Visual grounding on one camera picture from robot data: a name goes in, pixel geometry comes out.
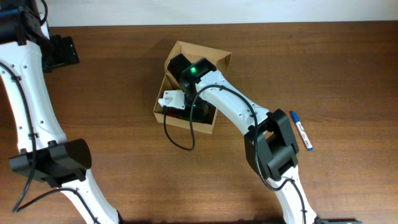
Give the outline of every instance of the marker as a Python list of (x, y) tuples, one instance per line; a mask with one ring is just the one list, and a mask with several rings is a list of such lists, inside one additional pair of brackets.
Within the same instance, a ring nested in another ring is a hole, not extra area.
[(298, 132), (300, 133), (301, 138), (302, 138), (303, 141), (304, 141), (305, 146), (307, 147), (307, 149), (308, 149), (309, 151), (312, 151), (312, 150), (313, 150), (313, 147), (312, 147), (312, 145), (311, 145), (311, 143), (310, 143), (310, 140), (308, 139), (307, 134), (305, 134), (304, 127), (303, 127), (303, 125), (301, 124), (300, 119), (299, 119), (299, 117), (297, 116), (297, 113), (294, 112), (294, 111), (292, 111), (291, 114), (292, 114), (292, 118), (293, 118), (293, 120), (294, 120), (294, 123), (296, 123), (296, 127), (297, 127), (297, 129), (298, 129)]

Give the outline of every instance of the black cable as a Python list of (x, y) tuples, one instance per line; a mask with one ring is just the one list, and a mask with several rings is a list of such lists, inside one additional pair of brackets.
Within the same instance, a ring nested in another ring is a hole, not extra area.
[[(253, 140), (254, 157), (255, 157), (257, 172), (258, 172), (258, 174), (259, 174), (259, 176), (260, 176), (260, 179), (261, 179), (261, 181), (265, 184), (265, 186), (266, 186), (268, 189), (272, 190), (272, 191), (278, 191), (278, 190), (283, 189), (283, 187), (285, 186), (285, 184), (286, 184), (287, 182), (292, 183), (292, 185), (294, 186), (295, 190), (297, 191), (298, 196), (300, 197), (300, 201), (301, 201), (301, 205), (302, 205), (302, 212), (303, 212), (303, 222), (304, 222), (304, 224), (307, 224), (307, 220), (306, 220), (306, 218), (305, 218), (305, 212), (306, 212), (306, 211), (305, 211), (304, 200), (303, 200), (302, 194), (301, 194), (299, 188), (297, 187), (297, 185), (295, 184), (294, 180), (293, 180), (293, 179), (290, 179), (290, 178), (289, 178), (289, 179), (285, 179), (285, 181), (282, 183), (282, 185), (281, 185), (280, 187), (274, 188), (273, 186), (271, 186), (270, 184), (268, 184), (268, 182), (265, 180), (264, 176), (262, 175), (262, 172), (261, 172), (261, 169), (260, 169), (260, 165), (259, 165), (258, 148), (257, 148), (257, 145), (258, 145), (258, 143), (257, 143), (257, 136), (258, 136), (258, 127), (259, 127), (259, 124), (258, 124), (256, 112), (254, 111), (253, 107), (250, 105), (250, 103), (248, 102), (248, 100), (245, 99), (245, 97), (243, 97), (241, 94), (239, 94), (239, 93), (237, 93), (237, 92), (235, 92), (235, 91), (233, 91), (233, 90), (231, 90), (231, 89), (229, 89), (229, 88), (226, 88), (225, 86), (221, 86), (221, 85), (208, 85), (208, 86), (205, 86), (204, 88), (202, 88), (202, 89), (198, 92), (198, 94), (196, 95), (196, 97), (193, 99), (192, 105), (195, 104), (195, 102), (196, 102), (196, 100), (198, 99), (199, 95), (200, 95), (203, 91), (205, 91), (205, 90), (207, 90), (207, 89), (209, 89), (209, 88), (210, 88), (210, 90), (212, 90), (211, 88), (219, 88), (219, 90), (217, 90), (217, 91), (226, 90), (226, 91), (228, 91), (228, 92), (230, 92), (230, 93), (236, 95), (237, 97), (239, 97), (239, 98), (240, 98), (242, 101), (244, 101), (244, 103), (249, 107), (250, 112), (251, 112), (251, 114), (252, 114), (252, 117), (254, 118), (254, 136), (255, 136), (255, 137), (254, 137), (254, 140)], [(193, 150), (193, 148), (195, 147), (195, 134), (193, 133), (193, 127), (192, 127), (192, 115), (193, 115), (193, 107), (191, 107), (191, 113), (190, 113), (190, 119), (189, 119), (189, 124), (190, 124), (190, 129), (191, 129), (191, 134), (192, 134), (192, 141), (193, 141), (193, 147), (191, 148), (191, 150)], [(167, 132), (166, 132), (166, 135), (167, 135), (168, 139), (169, 139), (173, 144), (175, 144), (176, 146), (180, 147), (178, 144), (176, 144), (176, 143), (170, 138), (170, 136), (167, 134)]]
[(29, 137), (30, 140), (32, 141), (32, 166), (30, 168), (30, 172), (27, 178), (27, 182), (25, 184), (25, 187), (21, 193), (21, 196), (19, 197), (17, 203), (14, 205), (14, 208), (12, 209), (12, 212), (16, 213), (18, 210), (19, 205), (21, 204), (21, 202), (23, 201), (24, 197), (26, 196), (26, 193), (29, 189), (30, 184), (32, 183), (33, 180), (33, 176), (35, 175), (35, 170), (36, 170), (36, 136), (34, 134), (33, 131), (33, 125), (32, 125), (32, 120), (30, 118), (30, 112), (29, 112), (29, 107), (27, 104), (27, 100), (26, 100), (26, 96), (24, 93), (24, 90), (22, 89), (21, 83), (19, 82), (19, 78), (15, 75), (15, 73), (9, 68), (7, 67), (5, 64), (3, 64), (2, 62), (0, 62), (0, 66), (2, 66), (3, 69), (5, 69), (10, 75), (11, 75), (11, 79), (15, 82), (15, 84), (18, 87), (19, 90), (19, 94), (21, 94), (21, 98), (22, 98), (22, 103), (24, 104), (24, 108), (25, 108), (25, 115), (26, 115), (26, 120), (27, 120), (27, 125), (28, 125), (28, 129), (29, 129)]
[(24, 197), (26, 196), (26, 193), (29, 189), (30, 184), (32, 183), (34, 174), (35, 174), (35, 170), (36, 170), (36, 160), (37, 160), (37, 148), (36, 148), (36, 136), (33, 130), (33, 125), (32, 125), (32, 119), (30, 117), (30, 112), (29, 112), (29, 107), (27, 104), (27, 100), (26, 100), (26, 96), (24, 93), (24, 90), (22, 89), (22, 85), (19, 82), (19, 78), (15, 75), (15, 73), (9, 68), (7, 67), (5, 64), (3, 64), (2, 62), (0, 62), (0, 66), (5, 69), (10, 75), (11, 75), (11, 79), (16, 83), (19, 93), (21, 94), (21, 98), (22, 98), (22, 102), (24, 104), (24, 108), (25, 108), (25, 115), (26, 115), (26, 120), (27, 120), (27, 124), (29, 127), (29, 137), (30, 140), (32, 141), (32, 165), (30, 167), (30, 172), (29, 172), (29, 176), (27, 178), (27, 182), (25, 184), (25, 187), (21, 193), (21, 196), (19, 197), (17, 203), (14, 205), (14, 208), (12, 209), (12, 212), (17, 213), (22, 211), (23, 209), (25, 209), (26, 207), (28, 207), (29, 205), (32, 205), (33, 203), (35, 203), (36, 201), (50, 195), (50, 194), (54, 194), (56, 192), (61, 192), (61, 191), (70, 191), (73, 192), (81, 201), (81, 203), (83, 204), (83, 206), (86, 208), (88, 214), (90, 215), (90, 217), (94, 220), (94, 223), (100, 224), (99, 221), (97, 221), (97, 219), (94, 217), (93, 213), (91, 212), (91, 210), (88, 208), (87, 204), (85, 203), (85, 201), (83, 200), (83, 198), (81, 197), (81, 195), (77, 192), (77, 190), (73, 190), (73, 189), (55, 189), (55, 190), (51, 190), (47, 193), (44, 193), (40, 196), (38, 196), (37, 198), (31, 200), (30, 202), (26, 203), (25, 205), (19, 207), (19, 205), (22, 203)]
[(183, 147), (180, 146), (179, 144), (175, 143), (175, 141), (173, 141), (172, 138), (170, 138), (167, 129), (166, 129), (166, 116), (168, 113), (169, 109), (167, 108), (167, 106), (163, 106), (163, 114), (164, 114), (164, 118), (163, 118), (163, 128), (164, 128), (164, 133), (166, 134), (167, 138), (170, 140), (171, 143), (173, 143), (175, 146), (179, 147), (180, 149), (186, 150), (186, 151), (192, 151), (195, 148), (195, 135), (193, 133), (193, 127), (192, 127), (192, 122), (190, 123), (190, 127), (191, 127), (191, 135), (192, 135), (192, 147), (191, 148), (187, 148), (187, 147)]
[(25, 208), (28, 207), (29, 205), (32, 205), (33, 203), (37, 202), (37, 201), (40, 200), (40, 199), (43, 199), (43, 198), (46, 197), (46, 196), (49, 196), (49, 195), (52, 195), (52, 194), (54, 194), (54, 193), (61, 192), (61, 191), (73, 192), (73, 193), (80, 199), (80, 202), (81, 202), (81, 203), (83, 204), (83, 206), (86, 208), (88, 214), (89, 214), (90, 217), (93, 219), (94, 223), (101, 224), (101, 223), (97, 220), (97, 218), (93, 215), (93, 213), (91, 212), (91, 210), (88, 208), (86, 202), (83, 200), (83, 198), (81, 197), (81, 195), (77, 192), (77, 190), (68, 189), (68, 188), (55, 189), (55, 190), (51, 190), (51, 191), (49, 191), (49, 192), (46, 192), (46, 193), (44, 193), (44, 194), (38, 196), (37, 198), (31, 200), (30, 202), (26, 203), (25, 205), (21, 206), (20, 208), (18, 208), (18, 211), (17, 211), (17, 212), (22, 211), (23, 209), (25, 209)]
[(42, 20), (40, 20), (40, 26), (44, 25), (45, 21), (47, 21), (47, 16), (49, 14), (49, 7), (48, 7), (47, 3), (44, 0), (42, 0), (42, 3), (44, 5), (45, 14), (44, 14), (44, 18)]

